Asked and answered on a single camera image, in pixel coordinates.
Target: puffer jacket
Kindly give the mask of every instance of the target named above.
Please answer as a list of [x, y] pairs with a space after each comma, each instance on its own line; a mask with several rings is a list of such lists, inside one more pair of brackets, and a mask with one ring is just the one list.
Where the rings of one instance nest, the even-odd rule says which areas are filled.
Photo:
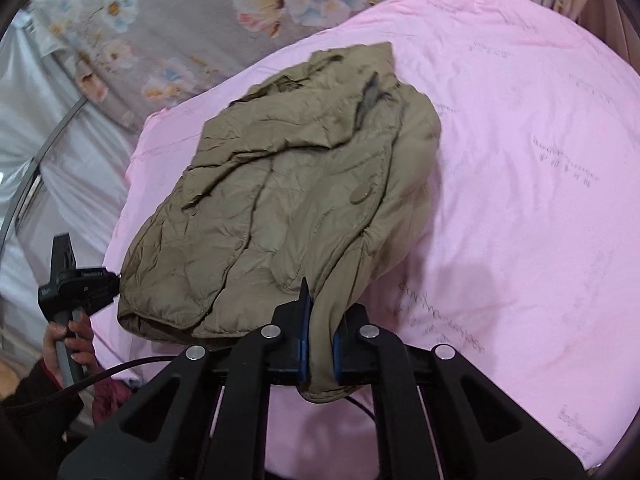
[[207, 121], [191, 165], [124, 259], [118, 319], [151, 340], [210, 348], [267, 324], [306, 277], [310, 383], [335, 383], [332, 335], [398, 264], [431, 204], [440, 121], [400, 83], [389, 43], [314, 53]]

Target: pink bedsheet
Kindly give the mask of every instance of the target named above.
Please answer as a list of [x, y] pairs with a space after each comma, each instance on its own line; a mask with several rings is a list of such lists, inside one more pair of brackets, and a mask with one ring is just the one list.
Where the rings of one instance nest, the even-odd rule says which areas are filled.
[[[407, 343], [450, 342], [597, 464], [640, 404], [640, 79], [527, 0], [383, 2], [150, 117], [106, 266], [120, 270], [205, 120], [315, 50], [379, 41], [393, 44], [398, 77], [432, 99], [443, 133], [433, 221], [362, 302]], [[124, 332], [114, 307], [94, 327], [105, 366], [175, 351]], [[316, 406], [274, 388], [266, 465], [297, 479], [371, 479], [373, 425], [343, 400]]]

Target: human hand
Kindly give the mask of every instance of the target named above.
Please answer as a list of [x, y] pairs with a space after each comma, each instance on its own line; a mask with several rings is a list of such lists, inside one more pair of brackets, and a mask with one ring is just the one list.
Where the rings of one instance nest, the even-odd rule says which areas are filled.
[[100, 371], [98, 361], [95, 359], [95, 349], [92, 343], [94, 339], [94, 331], [91, 328], [91, 320], [89, 316], [82, 313], [80, 321], [69, 321], [69, 329], [75, 332], [78, 337], [65, 338], [66, 328], [56, 323], [49, 323], [44, 332], [44, 341], [42, 343], [42, 359], [47, 370], [53, 375], [58, 384], [62, 386], [62, 371], [58, 362], [58, 354], [56, 353], [56, 341], [65, 338], [65, 346], [74, 350], [76, 353], [71, 358], [89, 370], [91, 375]]

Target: floral fabric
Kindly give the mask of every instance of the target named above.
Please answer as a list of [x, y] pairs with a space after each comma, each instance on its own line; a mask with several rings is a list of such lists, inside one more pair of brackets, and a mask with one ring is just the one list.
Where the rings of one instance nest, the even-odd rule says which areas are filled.
[[[33, 0], [40, 47], [139, 130], [151, 113], [382, 0]], [[533, 0], [577, 19], [587, 0]]]

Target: olive green jacket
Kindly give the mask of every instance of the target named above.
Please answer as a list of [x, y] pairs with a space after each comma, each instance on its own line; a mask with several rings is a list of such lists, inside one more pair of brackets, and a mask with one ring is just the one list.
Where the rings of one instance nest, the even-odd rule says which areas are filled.
[[388, 43], [316, 52], [207, 121], [191, 165], [124, 259], [121, 325], [224, 346], [268, 324], [306, 277], [303, 395], [343, 394], [332, 372], [340, 318], [406, 256], [431, 209], [440, 121], [392, 63]]

